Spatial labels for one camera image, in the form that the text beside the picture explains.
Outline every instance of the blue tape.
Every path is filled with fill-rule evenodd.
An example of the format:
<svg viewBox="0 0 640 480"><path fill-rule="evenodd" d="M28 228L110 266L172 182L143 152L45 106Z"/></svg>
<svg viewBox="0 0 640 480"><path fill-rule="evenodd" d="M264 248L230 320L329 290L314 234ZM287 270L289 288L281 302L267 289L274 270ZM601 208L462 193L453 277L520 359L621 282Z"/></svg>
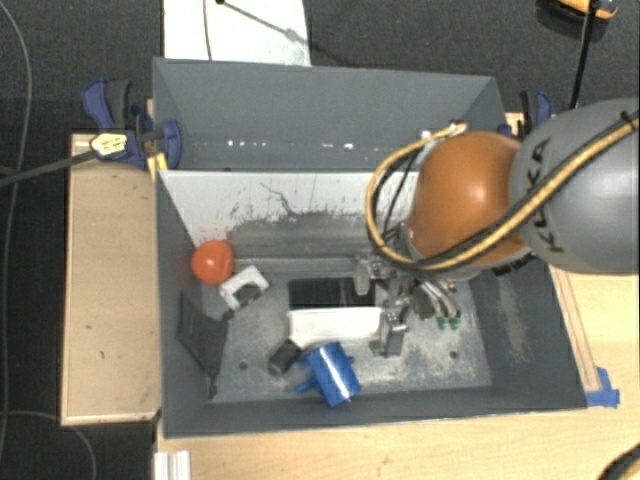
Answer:
<svg viewBox="0 0 640 480"><path fill-rule="evenodd" d="M620 404L620 390L611 387L607 370L599 366L596 366L596 370L598 377L600 377L602 389L585 393L587 405L589 407L612 407L615 409Z"/></svg>

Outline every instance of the wooden table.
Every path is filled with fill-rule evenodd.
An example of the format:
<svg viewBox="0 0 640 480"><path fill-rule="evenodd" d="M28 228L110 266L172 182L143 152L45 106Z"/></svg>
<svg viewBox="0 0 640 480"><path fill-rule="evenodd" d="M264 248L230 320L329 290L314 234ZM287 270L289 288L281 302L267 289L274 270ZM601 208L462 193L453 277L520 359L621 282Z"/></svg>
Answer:
<svg viewBox="0 0 640 480"><path fill-rule="evenodd" d="M74 153L86 142L75 136ZM72 170L64 424L149 420L160 407L152 192L148 175L119 164ZM190 450L194 480L596 478L640 440L638 278L554 276L583 379L593 382L592 353L621 390L618 409L181 440L160 434L157 449Z"/></svg>

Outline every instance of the wooden board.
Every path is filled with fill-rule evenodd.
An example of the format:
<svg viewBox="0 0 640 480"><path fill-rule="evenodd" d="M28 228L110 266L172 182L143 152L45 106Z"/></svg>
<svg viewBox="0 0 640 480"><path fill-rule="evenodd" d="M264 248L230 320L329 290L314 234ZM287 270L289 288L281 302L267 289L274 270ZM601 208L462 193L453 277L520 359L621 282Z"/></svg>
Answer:
<svg viewBox="0 0 640 480"><path fill-rule="evenodd" d="M88 148L74 136L72 153ZM153 185L148 173L90 161L69 185L60 419L151 419L160 407Z"/></svg>

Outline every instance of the white object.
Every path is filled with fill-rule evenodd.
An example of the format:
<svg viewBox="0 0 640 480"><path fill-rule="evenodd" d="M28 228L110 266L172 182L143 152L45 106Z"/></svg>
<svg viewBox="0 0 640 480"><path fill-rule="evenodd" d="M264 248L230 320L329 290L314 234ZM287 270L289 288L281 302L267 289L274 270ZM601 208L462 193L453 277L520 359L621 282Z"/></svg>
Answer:
<svg viewBox="0 0 640 480"><path fill-rule="evenodd" d="M237 311L242 307L242 302L236 298L236 293L243 286L250 284L256 285L262 293L269 288L269 282L256 267L251 265L222 283L219 287L219 292L227 306L233 311Z"/></svg>
<svg viewBox="0 0 640 480"><path fill-rule="evenodd" d="M182 450L175 454L157 452L153 455L154 480L191 480L191 453Z"/></svg>
<svg viewBox="0 0 640 480"><path fill-rule="evenodd" d="M311 65L302 0L206 1L212 60ZM164 0L164 55L209 58L203 0Z"/></svg>
<svg viewBox="0 0 640 480"><path fill-rule="evenodd" d="M297 309L287 312L289 338L304 349L326 341L378 335L380 308L374 306Z"/></svg>

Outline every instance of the gray bin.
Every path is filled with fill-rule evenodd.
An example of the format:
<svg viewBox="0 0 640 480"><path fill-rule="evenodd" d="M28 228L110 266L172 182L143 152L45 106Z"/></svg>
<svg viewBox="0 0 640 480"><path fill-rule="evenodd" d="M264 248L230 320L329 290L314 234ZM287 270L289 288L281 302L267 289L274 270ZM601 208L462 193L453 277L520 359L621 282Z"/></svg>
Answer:
<svg viewBox="0 0 640 480"><path fill-rule="evenodd" d="M157 120L178 120L185 141L179 170L157 184L166 437L586 406L539 261L459 283L458 331L415 318L399 358L344 343L363 385L350 404L330 409L316 393L295 393L298 366L267 373L286 337L288 280L349 275L354 254L367 250L361 191L373 168L451 119L495 129L504 112L492 78L156 59L154 104ZM400 213L410 191L401 199ZM231 320L209 399L204 371L178 341L178 315L182 293L210 316L224 311L215 288L189 270L194 244L224 236L238 265L258 266L271 288Z"/></svg>

